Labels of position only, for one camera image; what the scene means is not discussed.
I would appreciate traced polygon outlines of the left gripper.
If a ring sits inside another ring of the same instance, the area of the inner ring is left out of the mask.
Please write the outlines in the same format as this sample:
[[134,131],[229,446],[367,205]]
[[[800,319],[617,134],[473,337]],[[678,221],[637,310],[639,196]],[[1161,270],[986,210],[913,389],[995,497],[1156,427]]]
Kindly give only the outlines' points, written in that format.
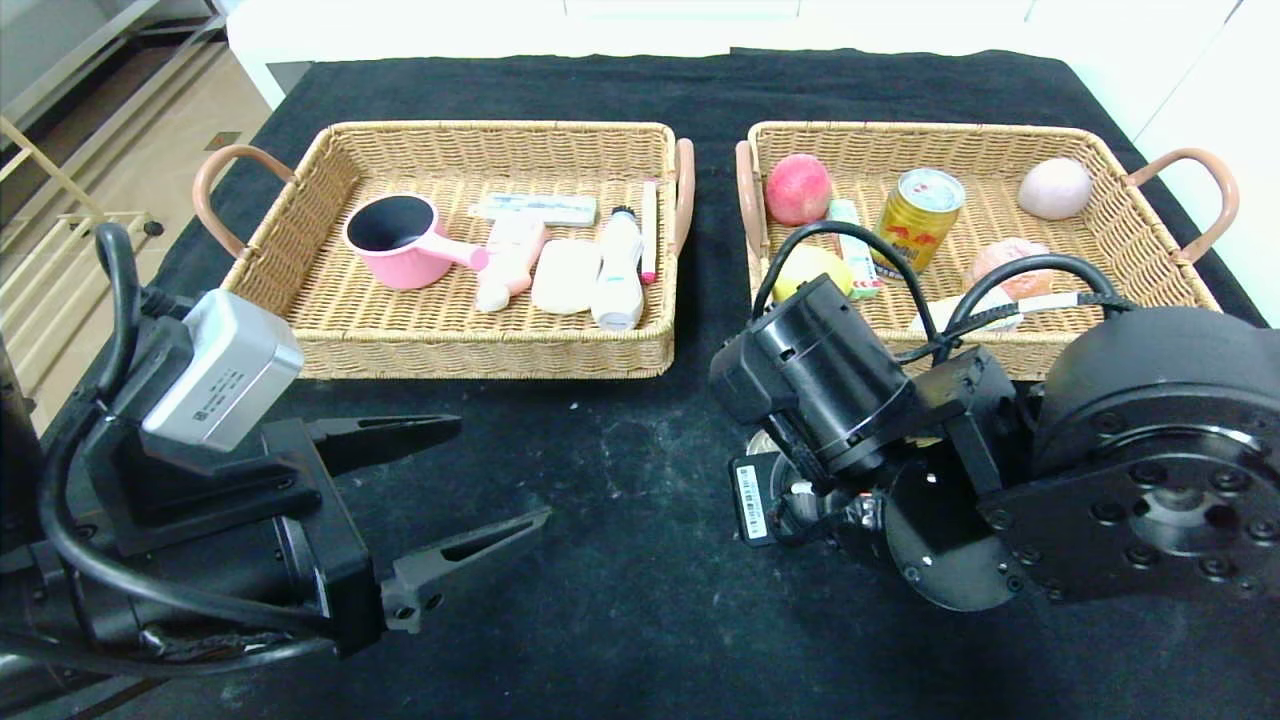
[[445,414],[288,419],[253,430],[248,452],[230,459],[97,421],[78,455],[123,557],[151,553],[180,584],[319,612],[321,637],[344,657],[380,637],[381,607],[388,630],[419,634],[540,543],[552,509],[439,539],[392,562],[380,601],[330,475],[398,461],[461,429]]

